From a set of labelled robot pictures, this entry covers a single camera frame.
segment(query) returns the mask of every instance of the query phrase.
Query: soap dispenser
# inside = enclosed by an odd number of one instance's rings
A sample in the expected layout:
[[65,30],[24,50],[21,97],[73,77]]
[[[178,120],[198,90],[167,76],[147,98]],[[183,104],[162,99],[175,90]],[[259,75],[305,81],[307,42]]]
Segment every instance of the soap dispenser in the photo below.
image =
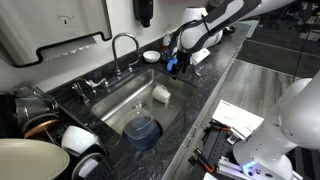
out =
[[134,14],[145,28],[150,26],[153,17],[153,0],[133,0]]

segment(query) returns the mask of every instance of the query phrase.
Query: stainless steel sink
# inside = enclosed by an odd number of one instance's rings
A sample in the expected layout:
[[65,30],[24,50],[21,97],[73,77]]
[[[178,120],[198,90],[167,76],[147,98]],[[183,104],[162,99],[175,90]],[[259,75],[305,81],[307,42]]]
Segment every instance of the stainless steel sink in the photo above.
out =
[[[168,103],[163,104],[152,97],[157,85],[165,86],[171,93]],[[159,122],[163,132],[178,115],[182,107],[192,99],[195,87],[157,70],[150,69],[92,107],[92,112],[117,133],[122,134],[125,115],[136,107],[150,111]]]

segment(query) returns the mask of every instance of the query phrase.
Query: kitchen counter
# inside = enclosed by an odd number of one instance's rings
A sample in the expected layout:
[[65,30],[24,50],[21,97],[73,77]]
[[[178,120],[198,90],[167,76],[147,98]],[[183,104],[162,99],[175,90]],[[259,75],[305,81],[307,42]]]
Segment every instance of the kitchen counter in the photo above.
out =
[[[154,68],[165,72],[164,64],[148,64],[143,62],[134,68],[134,71],[128,75],[128,78],[118,81],[114,76],[114,62],[110,62],[87,73],[83,76],[86,79],[98,81],[102,77],[107,77],[109,83],[111,82],[109,90],[100,89],[96,95],[93,93],[88,94],[88,98],[91,101],[87,105],[78,103],[78,95],[71,89],[73,82],[68,82],[49,93],[55,97],[62,107],[99,136],[109,153],[109,161],[113,168],[115,179],[161,179],[188,131],[200,114],[208,97],[245,39],[249,26],[236,24],[235,27],[237,31],[234,35],[223,37],[220,45],[208,48],[211,54],[207,58],[213,63],[213,69],[209,75],[204,77],[197,76],[192,66],[187,69],[185,74],[180,73],[178,75],[178,79],[196,86],[195,95],[182,108],[175,120],[173,120],[168,129],[160,137],[157,144],[149,151],[137,150],[96,117],[91,112],[91,108],[108,96],[108,94],[117,90],[120,87],[119,83],[126,83],[147,69]],[[156,49],[157,45],[151,46],[151,48]],[[130,58],[124,60],[120,64],[120,67],[127,67],[129,60]]]

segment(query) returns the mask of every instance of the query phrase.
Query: white cup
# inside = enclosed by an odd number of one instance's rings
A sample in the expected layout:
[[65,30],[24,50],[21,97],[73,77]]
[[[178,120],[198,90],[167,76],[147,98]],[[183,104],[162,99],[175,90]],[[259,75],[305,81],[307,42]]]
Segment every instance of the white cup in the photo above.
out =
[[167,103],[170,99],[171,94],[168,92],[166,87],[158,85],[152,91],[152,96],[162,103]]
[[61,147],[78,157],[93,144],[98,144],[95,135],[79,127],[69,126],[63,134]]

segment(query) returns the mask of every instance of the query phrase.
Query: backsplash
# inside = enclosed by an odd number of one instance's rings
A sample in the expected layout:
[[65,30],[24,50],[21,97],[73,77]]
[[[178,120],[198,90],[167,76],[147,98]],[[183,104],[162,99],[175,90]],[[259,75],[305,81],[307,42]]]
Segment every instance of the backsplash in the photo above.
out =
[[[205,3],[206,0],[154,1],[151,26],[143,28],[134,18],[132,1],[107,0],[113,36],[129,32],[137,37],[141,46],[162,37],[168,25],[172,30],[176,29],[186,7]],[[121,38],[116,47],[117,54],[122,56],[134,50],[135,45],[130,39]],[[111,41],[108,41],[98,42],[89,49],[27,68],[14,68],[0,61],[0,76],[3,77],[0,80],[0,89],[11,90],[17,84],[29,83],[43,91],[49,91],[112,60]]]

